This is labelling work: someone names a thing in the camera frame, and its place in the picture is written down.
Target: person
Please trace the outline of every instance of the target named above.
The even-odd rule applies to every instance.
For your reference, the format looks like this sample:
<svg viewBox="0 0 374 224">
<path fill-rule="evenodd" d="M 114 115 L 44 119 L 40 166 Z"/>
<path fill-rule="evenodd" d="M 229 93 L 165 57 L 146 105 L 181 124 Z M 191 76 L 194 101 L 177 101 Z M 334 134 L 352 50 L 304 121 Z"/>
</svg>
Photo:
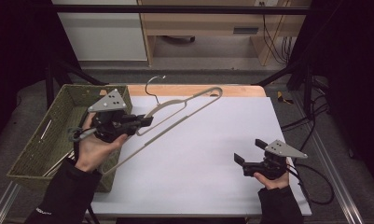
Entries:
<svg viewBox="0 0 374 224">
<path fill-rule="evenodd" d="M 83 129 L 90 127 L 93 116 L 88 115 Z M 113 143 L 106 143 L 91 134 L 80 141 L 78 160 L 64 160 L 50 181 L 42 203 L 24 223 L 82 223 L 102 177 L 97 168 L 112 152 L 122 147 L 127 137 L 123 134 Z M 254 177 L 265 186 L 258 193 L 262 207 L 261 224 L 303 223 L 298 203 L 289 187 L 288 173 L 275 180 L 268 180 L 259 173 Z"/>
</svg>

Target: white plastic hanger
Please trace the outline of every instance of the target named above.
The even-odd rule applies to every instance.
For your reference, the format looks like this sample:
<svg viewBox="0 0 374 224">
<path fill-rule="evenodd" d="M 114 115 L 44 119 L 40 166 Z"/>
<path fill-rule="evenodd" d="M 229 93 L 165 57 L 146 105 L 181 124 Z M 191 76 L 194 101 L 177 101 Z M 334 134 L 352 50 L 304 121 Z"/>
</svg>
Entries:
<svg viewBox="0 0 374 224">
<path fill-rule="evenodd" d="M 115 165 L 114 167 L 110 168 L 108 171 L 104 171 L 103 170 L 103 167 L 101 167 L 101 173 L 103 175 L 109 175 L 111 174 L 112 172 L 116 171 L 117 168 L 119 166 L 121 166 L 123 163 L 125 163 L 126 161 L 128 161 L 129 159 L 131 159 L 134 155 L 136 155 L 138 152 L 140 152 L 141 150 L 143 150 L 145 147 L 147 147 L 148 145 L 150 145 L 151 143 L 153 143 L 155 140 L 157 140 L 158 138 L 160 138 L 162 135 L 164 135 L 165 133 L 167 133 L 170 129 L 174 128 L 175 126 L 177 126 L 178 124 L 180 124 L 181 122 L 183 122 L 184 120 L 190 118 L 192 115 L 198 113 L 199 111 L 203 110 L 206 106 L 212 104 L 213 102 L 217 101 L 221 96 L 222 96 L 222 89 L 220 87 L 212 87 L 212 88 L 209 88 L 205 91 L 200 91 L 186 99 L 173 99 L 173 100 L 169 100 L 169 101 L 166 101 L 162 104 L 157 104 L 150 112 L 148 112 L 146 115 L 145 115 L 145 118 L 151 118 L 155 113 L 157 113 L 158 111 L 160 111 L 161 109 L 165 108 L 166 106 L 168 105 L 177 105 L 177 104 L 184 104 L 184 107 L 181 108 L 180 110 L 176 111 L 175 113 L 173 113 L 172 115 L 170 115 L 169 117 L 167 117 L 166 119 L 164 119 L 163 121 L 159 122 L 157 125 L 149 128 L 148 130 L 146 130 L 145 132 L 143 133 L 139 133 L 137 132 L 136 134 L 138 136 L 141 136 L 145 133 L 148 133 L 149 131 L 153 130 L 154 128 L 158 127 L 161 123 L 163 123 L 165 120 L 171 118 L 172 116 L 174 116 L 175 114 L 179 113 L 181 110 L 185 109 L 187 107 L 187 102 L 192 100 L 192 99 L 195 99 L 196 97 L 199 97 L 199 96 L 202 96 L 206 93 L 212 93 L 214 91 L 217 91 L 217 94 L 214 96 L 214 99 L 212 101 L 210 101 L 209 103 L 201 106 L 200 108 L 196 109 L 195 111 L 193 111 L 192 113 L 182 117 L 181 119 L 179 119 L 178 121 L 176 121 L 175 123 L 173 123 L 172 125 L 170 125 L 169 127 L 167 127 L 164 131 L 162 131 L 161 133 L 158 133 L 157 135 L 155 135 L 153 138 L 151 138 L 149 141 L 147 141 L 142 147 L 138 148 L 136 151 L 134 151 L 128 158 L 126 158 L 125 160 L 119 162 L 117 165 Z"/>
</svg>

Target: black sleeve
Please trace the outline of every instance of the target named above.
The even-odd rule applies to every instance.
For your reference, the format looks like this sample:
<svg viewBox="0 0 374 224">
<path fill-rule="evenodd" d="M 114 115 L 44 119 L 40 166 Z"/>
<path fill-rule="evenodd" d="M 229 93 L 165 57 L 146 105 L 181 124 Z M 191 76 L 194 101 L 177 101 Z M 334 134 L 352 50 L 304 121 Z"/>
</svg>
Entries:
<svg viewBox="0 0 374 224">
<path fill-rule="evenodd" d="M 283 189 L 262 189 L 258 193 L 262 207 L 261 224 L 300 224 L 303 216 L 288 186 Z"/>
<path fill-rule="evenodd" d="M 26 224 L 82 223 L 102 175 L 85 173 L 74 165 L 72 160 L 62 163 L 43 202 L 27 217 Z"/>
</svg>

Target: wicker basket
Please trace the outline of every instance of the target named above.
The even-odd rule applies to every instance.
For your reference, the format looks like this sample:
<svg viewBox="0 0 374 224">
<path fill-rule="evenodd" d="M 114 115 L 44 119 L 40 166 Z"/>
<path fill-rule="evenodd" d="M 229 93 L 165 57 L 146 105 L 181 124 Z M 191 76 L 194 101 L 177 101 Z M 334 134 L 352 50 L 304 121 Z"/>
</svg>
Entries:
<svg viewBox="0 0 374 224">
<path fill-rule="evenodd" d="M 87 108 L 113 89 L 118 89 L 130 114 L 127 86 L 64 85 L 7 176 L 28 189 L 45 190 L 52 177 L 44 177 L 44 173 L 73 148 L 67 129 L 77 127 Z M 118 163 L 119 153 L 105 162 L 105 170 Z M 109 192 L 114 176 L 115 172 L 104 176 L 96 191 Z"/>
</svg>

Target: metal hook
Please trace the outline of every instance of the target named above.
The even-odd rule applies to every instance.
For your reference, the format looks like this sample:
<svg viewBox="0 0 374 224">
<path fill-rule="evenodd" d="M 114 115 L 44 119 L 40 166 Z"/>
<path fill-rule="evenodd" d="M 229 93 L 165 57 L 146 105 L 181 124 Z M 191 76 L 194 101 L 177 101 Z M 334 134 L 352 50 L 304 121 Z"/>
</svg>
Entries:
<svg viewBox="0 0 374 224">
<path fill-rule="evenodd" d="M 146 92 L 146 94 L 148 94 L 148 95 L 155 96 L 155 99 L 157 99 L 157 103 L 159 104 L 158 96 L 155 95 L 155 94 L 151 94 L 151 93 L 149 93 L 149 92 L 146 90 L 146 88 L 148 87 L 149 82 L 151 82 L 153 79 L 155 79 L 155 78 L 157 78 L 157 77 L 152 77 L 151 79 L 149 79 L 149 80 L 147 81 L 147 83 L 145 84 L 145 92 Z"/>
</svg>

